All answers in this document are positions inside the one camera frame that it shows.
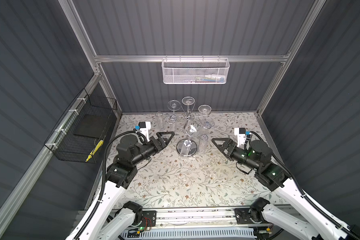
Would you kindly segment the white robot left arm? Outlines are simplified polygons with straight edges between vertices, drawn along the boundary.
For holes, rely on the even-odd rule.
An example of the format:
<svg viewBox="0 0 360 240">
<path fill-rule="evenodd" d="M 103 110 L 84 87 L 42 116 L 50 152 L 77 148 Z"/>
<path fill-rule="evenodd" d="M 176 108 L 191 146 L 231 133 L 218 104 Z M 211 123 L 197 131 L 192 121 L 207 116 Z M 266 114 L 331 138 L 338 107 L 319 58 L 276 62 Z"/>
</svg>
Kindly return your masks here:
<svg viewBox="0 0 360 240">
<path fill-rule="evenodd" d="M 148 139 L 137 130 L 132 130 L 111 139 L 111 143 L 120 140 L 118 155 L 109 166 L 103 161 L 101 190 L 67 239 L 116 240 L 128 227 L 138 226 L 143 218 L 143 210 L 141 205 L 133 202 L 124 204 L 110 222 L 107 219 L 137 175 L 137 165 L 164 150 L 174 136 L 174 132 L 158 132 L 155 137 Z"/>
</svg>

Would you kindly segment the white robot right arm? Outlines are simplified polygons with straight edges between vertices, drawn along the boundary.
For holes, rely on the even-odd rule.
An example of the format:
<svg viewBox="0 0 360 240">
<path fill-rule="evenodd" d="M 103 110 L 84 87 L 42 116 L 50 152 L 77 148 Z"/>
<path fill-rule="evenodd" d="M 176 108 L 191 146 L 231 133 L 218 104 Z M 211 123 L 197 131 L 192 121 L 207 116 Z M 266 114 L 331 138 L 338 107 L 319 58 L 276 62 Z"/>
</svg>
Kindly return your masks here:
<svg viewBox="0 0 360 240">
<path fill-rule="evenodd" d="M 244 144 L 230 138 L 213 138 L 212 143 L 230 161 L 249 168 L 254 177 L 269 191 L 281 196 L 302 217 L 300 219 L 280 210 L 270 201 L 258 198 L 250 206 L 251 220 L 274 224 L 300 240 L 360 240 L 360 227 L 349 225 L 331 214 L 310 197 L 299 185 L 296 177 L 280 161 L 261 137 L 250 131 Z"/>
</svg>

